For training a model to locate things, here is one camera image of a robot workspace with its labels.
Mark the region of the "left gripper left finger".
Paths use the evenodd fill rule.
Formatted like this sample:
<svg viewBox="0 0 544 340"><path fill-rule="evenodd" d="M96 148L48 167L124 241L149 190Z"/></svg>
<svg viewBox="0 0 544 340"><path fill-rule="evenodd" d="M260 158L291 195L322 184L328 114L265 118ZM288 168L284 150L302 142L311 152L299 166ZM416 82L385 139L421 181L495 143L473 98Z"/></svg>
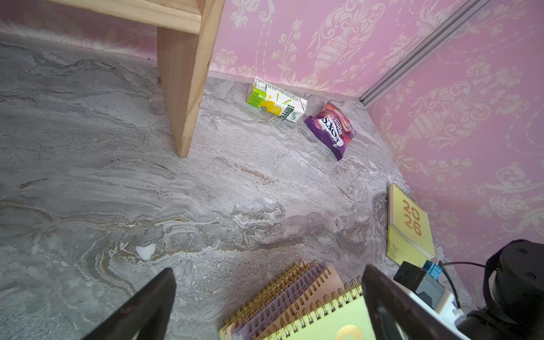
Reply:
<svg viewBox="0 0 544 340"><path fill-rule="evenodd" d="M164 339L176 296L174 272L166 268L85 339Z"/></svg>

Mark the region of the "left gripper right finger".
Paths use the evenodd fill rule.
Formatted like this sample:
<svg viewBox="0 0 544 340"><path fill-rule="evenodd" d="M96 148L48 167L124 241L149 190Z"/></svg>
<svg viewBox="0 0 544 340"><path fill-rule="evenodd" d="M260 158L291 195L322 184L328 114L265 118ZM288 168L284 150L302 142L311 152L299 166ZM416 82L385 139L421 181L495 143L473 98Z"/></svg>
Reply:
<svg viewBox="0 0 544 340"><path fill-rule="evenodd" d="M458 339L433 310L420 304L374 265L365 267L361 287L377 339Z"/></svg>

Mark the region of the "green calendar back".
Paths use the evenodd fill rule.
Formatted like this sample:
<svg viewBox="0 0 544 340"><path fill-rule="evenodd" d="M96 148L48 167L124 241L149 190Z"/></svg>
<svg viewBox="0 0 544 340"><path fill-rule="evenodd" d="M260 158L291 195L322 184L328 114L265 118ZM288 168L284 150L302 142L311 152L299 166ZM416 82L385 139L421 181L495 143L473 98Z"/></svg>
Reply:
<svg viewBox="0 0 544 340"><path fill-rule="evenodd" d="M374 339L362 278L325 296L264 336L265 339Z"/></svg>

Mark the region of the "pink calendar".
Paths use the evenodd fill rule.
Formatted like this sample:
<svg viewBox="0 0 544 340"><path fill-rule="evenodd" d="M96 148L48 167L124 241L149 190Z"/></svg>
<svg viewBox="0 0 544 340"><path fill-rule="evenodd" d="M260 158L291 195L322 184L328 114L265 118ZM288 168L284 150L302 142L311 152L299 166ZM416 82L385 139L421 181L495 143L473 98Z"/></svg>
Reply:
<svg viewBox="0 0 544 340"><path fill-rule="evenodd" d="M311 283L306 290L286 308L276 320L269 325L256 339L265 339L286 325L300 319L309 312L325 304L324 297L330 299L332 293L343 289L344 284L333 266L327 266L323 273Z"/></svg>
<svg viewBox="0 0 544 340"><path fill-rule="evenodd" d="M246 301L240 308L235 310L231 316L224 320L224 326L227 325L225 337L231 339L232 336L228 335L228 331L233 331L237 328L238 324L243 322L248 315L252 315L255 310L259 311L262 305L266 305L271 299L271 294L277 288L287 286L288 283L292 283L296 280L300 274L304 273L307 269L309 262L299 260L293 262L287 269L277 275L272 281L268 282L257 294Z"/></svg>

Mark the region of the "purple calendar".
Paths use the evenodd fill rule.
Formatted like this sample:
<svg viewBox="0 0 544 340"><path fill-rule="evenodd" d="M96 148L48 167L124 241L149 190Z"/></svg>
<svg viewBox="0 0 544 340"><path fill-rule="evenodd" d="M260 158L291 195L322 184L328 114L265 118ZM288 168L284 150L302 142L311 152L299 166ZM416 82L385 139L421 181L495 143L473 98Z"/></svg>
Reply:
<svg viewBox="0 0 544 340"><path fill-rule="evenodd" d="M292 283L288 283L287 286L276 288L271 294L272 299L266 305L262 305L262 308L259 311L255 310L252 315L248 314L247 318L239 323L235 330L228 331L228 335L232 336L231 339L256 339L271 325L271 322L278 318L283 308L298 298L326 268L326 262L316 260L309 262L304 273L300 274Z"/></svg>

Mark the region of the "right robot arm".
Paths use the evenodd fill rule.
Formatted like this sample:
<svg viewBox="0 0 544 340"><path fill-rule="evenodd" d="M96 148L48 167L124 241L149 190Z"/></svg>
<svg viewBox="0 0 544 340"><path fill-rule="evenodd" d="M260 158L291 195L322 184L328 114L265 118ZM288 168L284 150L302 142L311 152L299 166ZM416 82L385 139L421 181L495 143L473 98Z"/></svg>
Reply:
<svg viewBox="0 0 544 340"><path fill-rule="evenodd" d="M458 331L469 339L543 338L543 245L520 239L485 265L485 306L467 314Z"/></svg>

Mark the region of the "purple snack bag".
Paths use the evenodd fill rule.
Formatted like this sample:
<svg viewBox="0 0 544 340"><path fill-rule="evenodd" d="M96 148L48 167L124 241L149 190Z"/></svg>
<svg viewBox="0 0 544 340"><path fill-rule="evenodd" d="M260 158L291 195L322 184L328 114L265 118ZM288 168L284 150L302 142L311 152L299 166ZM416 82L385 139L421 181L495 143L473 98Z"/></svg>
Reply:
<svg viewBox="0 0 544 340"><path fill-rule="evenodd" d="M331 101L317 115L308 116L305 124L333 152L337 161L343 159L347 147L356 137L349 119Z"/></svg>

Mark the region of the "green juice carton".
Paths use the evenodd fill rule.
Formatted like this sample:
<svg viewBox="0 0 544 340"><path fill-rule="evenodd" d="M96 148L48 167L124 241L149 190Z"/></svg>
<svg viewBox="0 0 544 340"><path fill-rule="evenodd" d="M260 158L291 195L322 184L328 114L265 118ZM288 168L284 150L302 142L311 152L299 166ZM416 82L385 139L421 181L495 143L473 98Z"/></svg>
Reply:
<svg viewBox="0 0 544 340"><path fill-rule="evenodd" d="M280 119L296 123L306 114L307 100L259 77L250 86L246 102Z"/></svg>

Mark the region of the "wooden two-tier shelf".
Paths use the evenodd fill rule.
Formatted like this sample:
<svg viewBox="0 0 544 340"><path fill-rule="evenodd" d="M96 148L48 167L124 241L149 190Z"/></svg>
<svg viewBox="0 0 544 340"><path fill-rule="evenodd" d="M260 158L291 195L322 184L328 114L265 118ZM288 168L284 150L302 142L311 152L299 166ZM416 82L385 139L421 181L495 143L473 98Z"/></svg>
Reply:
<svg viewBox="0 0 544 340"><path fill-rule="evenodd" d="M157 64L175 148L194 136L224 0L59 0L59 4L157 27Z"/></svg>

